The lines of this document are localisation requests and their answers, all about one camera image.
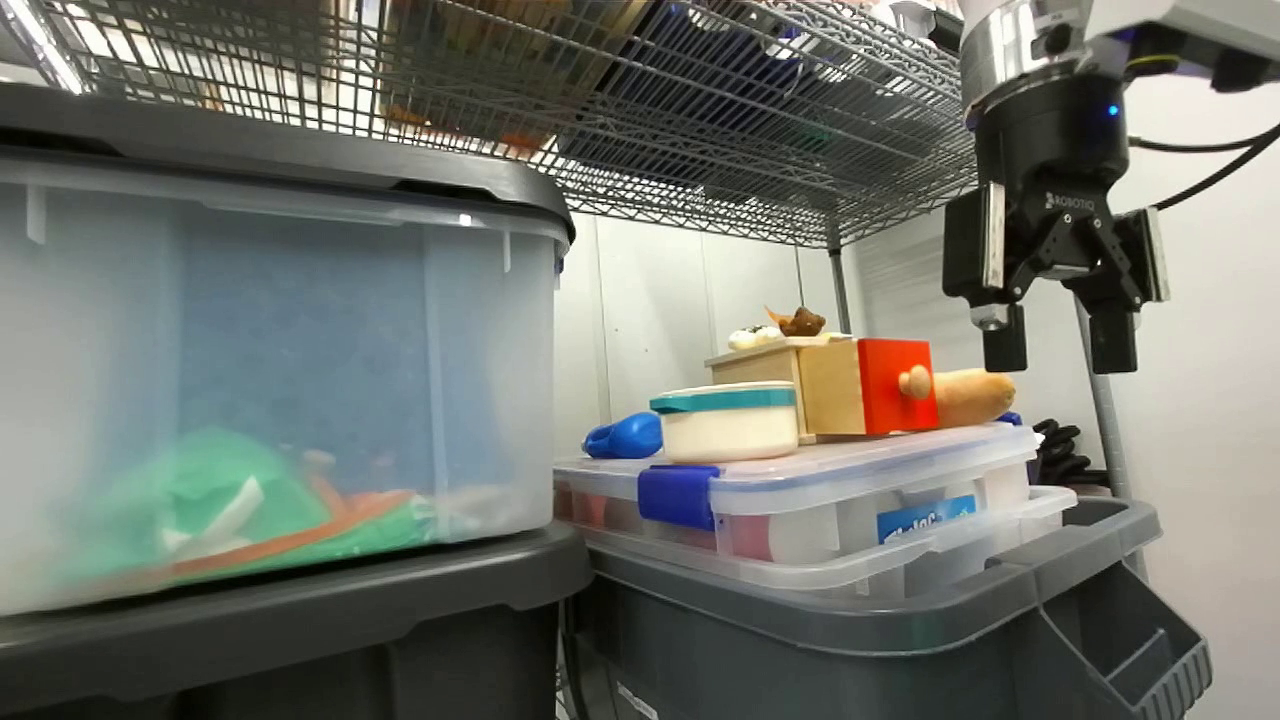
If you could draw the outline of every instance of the blue container lid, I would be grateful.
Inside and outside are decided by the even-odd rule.
[[[742,411],[742,409],[791,409],[795,384],[769,379],[769,384],[705,384],[652,398],[649,409],[674,417],[674,411]]]

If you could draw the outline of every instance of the blue object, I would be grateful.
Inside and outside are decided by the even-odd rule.
[[[941,500],[941,505],[911,505],[911,508],[898,508],[898,514],[879,514],[876,516],[876,535],[885,543],[893,535],[908,535],[911,527],[933,527],[933,524],[947,524],[947,521],[960,521],[960,516],[975,516],[975,495],[952,495],[952,500]]]
[[[652,411],[625,417],[583,440],[590,460],[642,460],[662,448],[662,419]]]
[[[642,521],[715,532],[713,485],[715,464],[652,464],[635,480],[635,500]]]
[[[791,409],[795,404],[795,388],[705,388],[705,392],[673,392],[673,398],[655,398],[649,402],[652,411],[737,411],[737,409]]]

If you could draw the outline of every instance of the gray plastic bin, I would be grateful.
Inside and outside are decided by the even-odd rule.
[[[567,527],[0,620],[0,720],[551,720]]]
[[[1176,720],[1205,642],[1125,562],[1143,505],[1080,505],[983,578],[898,604],[779,604],[596,552],[590,720]]]

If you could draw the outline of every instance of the wire shelf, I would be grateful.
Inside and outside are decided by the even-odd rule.
[[[523,161],[596,216],[850,246],[971,183],[957,61],[855,0],[28,10],[58,89]]]

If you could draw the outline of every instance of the white container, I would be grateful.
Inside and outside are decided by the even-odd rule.
[[[795,384],[706,384],[662,392],[649,404],[662,417],[662,460],[719,464],[786,455],[800,448]]]
[[[604,552],[753,592],[902,596],[1061,527],[1077,492],[1029,490],[1035,445],[1020,430],[957,430],[724,464],[686,492],[649,464],[556,467],[556,485],[558,516]]]
[[[0,94],[0,126],[25,108]],[[170,115],[106,108],[45,115],[136,143]],[[567,226],[374,175],[491,161],[176,115],[186,165],[317,169],[4,148],[0,616],[547,524]]]

